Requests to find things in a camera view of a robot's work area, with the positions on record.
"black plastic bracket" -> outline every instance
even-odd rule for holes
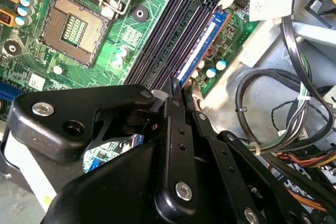
[[[111,126],[111,138],[124,136],[125,125],[134,127],[127,116],[136,109],[149,109],[154,101],[151,92],[137,84],[26,93],[14,100],[7,125],[22,144],[57,162],[73,162],[94,138],[103,138],[98,134],[101,129]],[[36,114],[32,109],[36,103],[49,104],[54,112]],[[95,122],[100,111],[109,113],[110,124],[98,129]]]

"silver screw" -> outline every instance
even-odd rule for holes
[[[38,102],[32,106],[32,111],[36,115],[50,116],[54,113],[54,107],[45,102]]]
[[[251,224],[259,224],[259,220],[256,214],[251,209],[246,208],[244,214],[248,222]]]
[[[179,102],[178,101],[173,101],[173,103],[176,105],[176,106],[180,106]]]
[[[149,94],[149,92],[148,92],[148,91],[145,91],[145,90],[141,91],[141,94],[142,94],[144,97],[146,97],[146,98],[151,97],[151,94]]]
[[[205,116],[204,114],[200,113],[200,114],[198,114],[198,115],[200,116],[199,118],[201,118],[203,121],[206,120],[206,116]]]
[[[303,220],[305,221],[306,224],[311,224],[311,221],[308,219],[307,216],[302,215]]]
[[[190,201],[193,197],[190,187],[183,181],[178,182],[175,186],[176,194],[185,201]]]

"green circuit board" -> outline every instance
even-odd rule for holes
[[[249,22],[248,14],[239,6],[232,4],[225,10],[230,18],[225,23],[222,31],[213,43],[210,57],[204,57],[205,65],[215,65],[216,58],[222,58],[226,62],[226,69],[239,54],[242,45],[254,31],[258,22]],[[201,88],[202,95],[207,95],[216,81],[222,76],[225,70],[217,71],[215,77],[208,78],[204,69],[199,70],[199,75],[194,79],[196,85]]]
[[[97,0],[62,1],[60,3],[59,0],[37,0],[37,4],[33,7],[34,14],[31,15],[31,24],[14,27],[0,24],[1,82],[22,92],[123,84],[169,0],[132,0],[126,14],[112,20],[100,15],[102,9]],[[189,10],[189,16],[200,1],[202,0],[194,2],[194,7],[192,5]],[[81,9],[89,12],[89,17],[83,15],[82,19],[78,13],[72,13],[71,9],[76,9],[76,6],[79,6],[79,12]],[[144,22],[138,22],[134,18],[134,10],[139,6],[148,10],[148,18]],[[14,15],[18,15],[18,7],[18,2],[0,0],[0,10],[7,8],[12,10]],[[96,48],[83,51],[91,53],[88,54],[90,60],[86,63],[71,57],[68,52],[49,46],[46,42],[47,30],[49,29],[49,33],[52,34],[54,31],[57,33],[56,30],[59,28],[59,17],[52,17],[55,10],[61,10],[68,15],[67,26],[57,35],[57,39],[61,37],[61,40],[77,49],[80,47],[87,49],[84,42],[82,46],[78,45],[78,41],[85,37],[82,34],[83,30],[101,31],[100,37],[93,39],[97,42]],[[243,6],[233,3],[225,11],[230,13],[230,18],[214,42],[217,48],[215,57],[205,59],[207,64],[214,64],[214,59],[220,56],[229,65],[257,25],[248,21],[248,10]],[[85,18],[90,19],[91,23],[85,21]],[[50,24],[53,24],[53,27],[47,29]],[[15,54],[9,53],[7,44],[9,42],[15,43],[20,50]],[[117,55],[123,48],[127,49],[127,56],[122,64],[115,65]],[[209,79],[204,70],[199,70],[199,76],[194,81],[201,87],[203,95],[210,91],[223,72],[224,70],[219,71],[214,78]],[[6,120],[8,112],[9,104],[6,108],[1,108],[0,119]]]
[[[91,0],[76,1],[97,13],[101,11],[101,8]],[[167,1],[132,0],[124,16],[109,21],[108,30],[95,61],[87,68],[38,42],[50,2],[50,0],[38,0],[30,25],[7,27],[1,24],[0,79],[24,92],[122,84]],[[148,19],[143,23],[136,22],[132,17],[132,12],[138,5],[145,6],[149,12]],[[8,7],[15,11],[18,4],[2,0],[0,7]],[[19,55],[12,56],[6,53],[4,43],[8,40],[20,45]],[[120,67],[115,68],[112,63],[122,45],[127,46],[128,56]],[[53,72],[53,67],[56,65],[62,67],[62,74]],[[6,112],[0,116],[2,119],[5,117]]]

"black ram slot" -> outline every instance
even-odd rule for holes
[[[157,43],[158,38],[160,38],[160,35],[162,33],[162,30],[167,28],[168,25],[172,25],[172,23],[169,23],[168,20],[172,17],[172,15],[176,11],[176,4],[185,3],[183,0],[169,0],[169,2],[166,5],[166,8],[164,9],[163,13],[161,14],[161,17],[157,21],[153,31],[151,32],[151,35],[149,36],[146,44],[144,45],[143,49],[141,50],[140,54],[138,55],[135,63],[132,66],[132,69],[128,76],[125,79],[125,84],[130,83],[137,83],[135,81],[141,80],[143,78],[143,75],[141,75],[141,72],[144,70],[148,64],[148,57],[150,56],[151,50],[153,50]]]
[[[157,44],[153,47],[152,50],[146,53],[145,58],[147,59],[145,65],[143,66],[136,83],[143,84],[147,77],[151,74],[153,68],[158,64],[158,61],[161,59],[164,54],[167,46],[171,43],[171,40],[180,26],[181,22],[188,13],[192,1],[191,0],[182,0],[181,4],[177,6],[175,12],[168,20],[168,26],[162,30],[162,34],[158,35],[159,39]]]
[[[178,41],[175,43],[173,49],[166,57],[162,68],[149,85],[150,90],[162,88],[166,80],[175,74],[177,68],[182,64],[197,39],[202,34],[216,5],[217,0],[206,0],[200,7],[198,7],[195,14],[181,33]]]

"capacitor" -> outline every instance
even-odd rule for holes
[[[18,26],[27,26],[30,25],[33,22],[30,16],[22,17],[22,16],[17,16],[15,17],[15,23]]]
[[[112,62],[112,66],[114,68],[120,68],[120,66],[122,65],[122,63],[124,62],[124,58],[122,57],[115,57],[113,62]]]
[[[217,57],[214,62],[217,70],[222,71],[226,68],[226,62],[223,58]]]
[[[205,74],[208,78],[214,78],[216,75],[216,69],[213,65],[206,65],[205,68]]]
[[[199,75],[199,73],[198,73],[198,70],[196,69],[196,70],[194,70],[194,72],[191,74],[191,78],[197,78],[198,77],[198,75]]]
[[[128,54],[127,46],[121,46],[120,51],[117,53],[116,57],[125,58]]]
[[[30,6],[22,6],[20,5],[18,8],[17,8],[17,13],[19,13],[19,15],[25,17],[25,16],[30,16],[30,15],[33,15],[34,14],[34,8],[30,7]]]
[[[201,61],[198,63],[198,65],[197,65],[197,67],[198,67],[199,69],[204,68],[204,66],[205,66],[204,60],[201,60]]]
[[[64,72],[64,68],[62,65],[56,65],[52,68],[55,74],[62,74]]]
[[[35,6],[37,5],[37,0],[20,0],[20,3],[25,7]]]

